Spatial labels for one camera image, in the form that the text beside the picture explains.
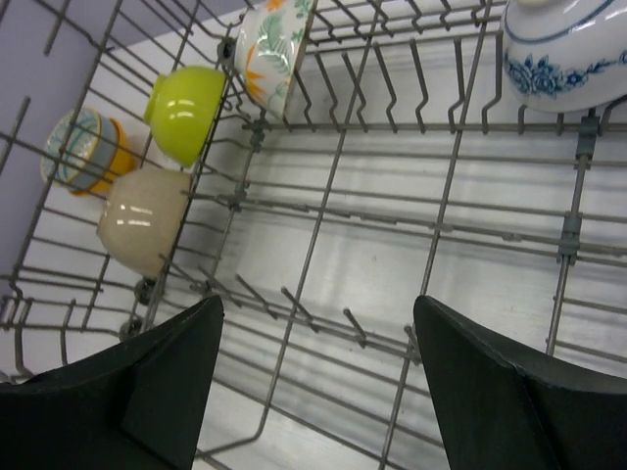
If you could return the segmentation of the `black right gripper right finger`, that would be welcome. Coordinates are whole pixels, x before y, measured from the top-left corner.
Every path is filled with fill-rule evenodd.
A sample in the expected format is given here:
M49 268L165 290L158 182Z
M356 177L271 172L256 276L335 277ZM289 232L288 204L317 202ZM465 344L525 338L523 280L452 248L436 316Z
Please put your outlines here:
M539 352L429 296L413 323L452 469L623 469L626 381Z

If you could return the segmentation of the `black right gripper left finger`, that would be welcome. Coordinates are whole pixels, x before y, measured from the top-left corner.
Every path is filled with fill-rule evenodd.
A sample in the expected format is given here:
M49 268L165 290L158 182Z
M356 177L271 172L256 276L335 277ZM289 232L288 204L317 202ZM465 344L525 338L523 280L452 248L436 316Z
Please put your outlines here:
M66 366L1 387L4 469L189 469L217 363L218 296Z

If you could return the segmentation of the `white yellow dotted bowl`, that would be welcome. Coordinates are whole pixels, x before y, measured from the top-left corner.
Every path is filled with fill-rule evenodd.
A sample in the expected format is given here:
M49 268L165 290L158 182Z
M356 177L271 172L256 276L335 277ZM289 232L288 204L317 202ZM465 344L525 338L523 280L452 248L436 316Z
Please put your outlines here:
M94 156L102 130L100 114L90 107L62 116L49 134L45 156L40 161L43 180L52 177L74 191L85 191L94 183Z

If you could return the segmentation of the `white blue patterned bowl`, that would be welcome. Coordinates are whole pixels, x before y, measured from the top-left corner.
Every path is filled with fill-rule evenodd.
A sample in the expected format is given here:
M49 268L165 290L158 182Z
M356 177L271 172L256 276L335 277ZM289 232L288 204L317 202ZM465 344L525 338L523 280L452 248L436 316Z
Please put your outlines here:
M626 3L517 1L501 16L503 70L529 109L568 113L626 94Z

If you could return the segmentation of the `white floral leaf bowl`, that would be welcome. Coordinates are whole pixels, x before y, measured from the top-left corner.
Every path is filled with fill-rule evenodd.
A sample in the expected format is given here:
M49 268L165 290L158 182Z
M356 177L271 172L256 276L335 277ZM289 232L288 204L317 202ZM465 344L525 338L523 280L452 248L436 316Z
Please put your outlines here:
M316 6L313 0L264 1L248 10L240 25L234 67L252 100L278 120L304 60Z

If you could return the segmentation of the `orange ribbed bowl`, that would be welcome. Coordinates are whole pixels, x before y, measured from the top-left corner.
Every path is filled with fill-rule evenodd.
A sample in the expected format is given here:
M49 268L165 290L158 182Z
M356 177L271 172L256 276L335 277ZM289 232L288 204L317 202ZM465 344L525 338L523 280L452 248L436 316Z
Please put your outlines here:
M106 195L119 176L135 169L135 158L131 155L131 146L123 127L114 118L107 118L106 122L116 130L116 145L107 164L101 164L101 169L97 169L98 178L91 176L89 184L85 188L79 188L77 183L73 183L70 192L75 196Z

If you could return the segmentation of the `white ribbed bowl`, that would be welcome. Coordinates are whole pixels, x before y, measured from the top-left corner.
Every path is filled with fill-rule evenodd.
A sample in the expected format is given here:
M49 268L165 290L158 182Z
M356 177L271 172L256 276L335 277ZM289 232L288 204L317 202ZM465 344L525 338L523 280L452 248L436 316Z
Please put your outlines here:
M101 132L92 153L87 169L92 177L89 191L104 194L120 174L113 169L119 144L119 133L114 122L108 117L101 118Z

